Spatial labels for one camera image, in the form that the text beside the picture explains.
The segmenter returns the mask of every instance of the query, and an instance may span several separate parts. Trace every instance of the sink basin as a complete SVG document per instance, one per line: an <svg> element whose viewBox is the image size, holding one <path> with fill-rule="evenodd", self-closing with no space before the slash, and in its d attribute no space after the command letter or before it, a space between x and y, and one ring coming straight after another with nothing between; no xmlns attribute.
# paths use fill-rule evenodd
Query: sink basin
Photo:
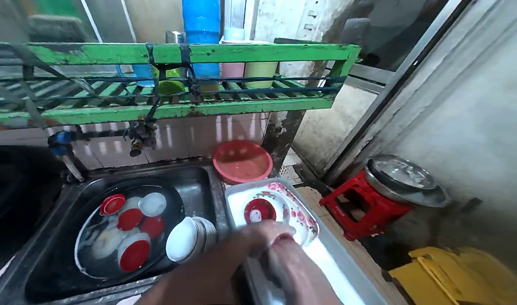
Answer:
<svg viewBox="0 0 517 305"><path fill-rule="evenodd" d="M52 214L41 229L17 254L0 279L0 303L73 304L86 301L111 302L142 293L169 272L176 263L163 256L135 278L109 287L80 273L74 264L73 247L77 223L87 202L123 180L154 177L179 192L186 216L200 216L217 228L219 239L229 228L225 217L222 184L209 160L149 164L147 166L100 170L82 184L66 186Z"/></svg>

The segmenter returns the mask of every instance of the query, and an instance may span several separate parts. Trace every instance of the green metal rack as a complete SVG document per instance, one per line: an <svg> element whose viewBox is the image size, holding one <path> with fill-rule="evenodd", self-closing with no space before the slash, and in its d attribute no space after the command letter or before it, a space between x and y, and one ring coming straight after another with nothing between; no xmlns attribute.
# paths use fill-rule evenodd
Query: green metal rack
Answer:
<svg viewBox="0 0 517 305"><path fill-rule="evenodd" d="M189 88L179 94L162 94L158 87L136 86L135 79L111 74L38 73L68 65L154 64L163 70L181 65L181 50L175 44L0 43L0 66L14 66L21 72L0 76L0 130L136 121L145 118L153 105L155 119L330 108L360 48L320 43L190 45L188 58L193 64L336 61L323 78L324 87L305 87L296 81L313 78L282 75L276 75L267 90L249 89L237 79L220 79L219 90L204 92L199 98ZM159 80L187 79L166 78L161 73L156 84Z"/></svg>

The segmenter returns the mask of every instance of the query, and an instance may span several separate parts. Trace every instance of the blue bottle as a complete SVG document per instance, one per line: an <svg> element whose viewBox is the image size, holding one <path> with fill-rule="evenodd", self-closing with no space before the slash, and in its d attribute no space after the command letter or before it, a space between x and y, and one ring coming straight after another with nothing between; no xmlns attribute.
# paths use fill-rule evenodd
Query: blue bottle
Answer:
<svg viewBox="0 0 517 305"><path fill-rule="evenodd" d="M219 44L221 0L181 0L187 43ZM219 78L219 64L194 64L199 78Z"/></svg>

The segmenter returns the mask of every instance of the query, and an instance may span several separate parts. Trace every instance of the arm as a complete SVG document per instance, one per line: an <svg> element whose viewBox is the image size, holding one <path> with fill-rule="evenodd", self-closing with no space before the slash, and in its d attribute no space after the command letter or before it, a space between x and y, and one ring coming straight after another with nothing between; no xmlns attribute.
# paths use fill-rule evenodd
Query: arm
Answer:
<svg viewBox="0 0 517 305"><path fill-rule="evenodd" d="M271 267L287 295L297 305L341 305L321 269L290 239L281 239L269 250Z"/></svg>
<svg viewBox="0 0 517 305"><path fill-rule="evenodd" d="M141 299L141 305L214 304L236 268L250 254L266 249L294 228L275 221L247 226L216 245L210 252L167 274Z"/></svg>

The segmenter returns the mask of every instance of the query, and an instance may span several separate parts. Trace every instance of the red bowl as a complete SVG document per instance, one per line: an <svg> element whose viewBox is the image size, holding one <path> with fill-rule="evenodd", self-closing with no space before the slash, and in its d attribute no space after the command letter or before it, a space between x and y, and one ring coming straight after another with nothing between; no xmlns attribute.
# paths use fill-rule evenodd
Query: red bowl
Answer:
<svg viewBox="0 0 517 305"><path fill-rule="evenodd" d="M135 241L121 255L119 266L124 272L132 272L144 264L149 254L150 244L147 240Z"/></svg>
<svg viewBox="0 0 517 305"><path fill-rule="evenodd" d="M161 216L146 217L140 228L141 232L146 232L150 238L156 238L164 230L164 219Z"/></svg>
<svg viewBox="0 0 517 305"><path fill-rule="evenodd" d="M125 204L125 196L123 194L116 194L106 198L100 204L101 215L112 215L117 213Z"/></svg>
<svg viewBox="0 0 517 305"><path fill-rule="evenodd" d="M121 231L129 231L138 226L144 218L144 214L139 208L130 208L121 213L118 218L118 229Z"/></svg>
<svg viewBox="0 0 517 305"><path fill-rule="evenodd" d="M266 199L257 198L249 201L243 211L243 217L246 219L247 224L251 224L251 211L253 210L258 210L260 212L262 220L275 220L276 214L274 206L272 206Z"/></svg>
<svg viewBox="0 0 517 305"><path fill-rule="evenodd" d="M273 163L269 153L255 142L221 143L214 152L214 166L227 184L242 184L266 178Z"/></svg>

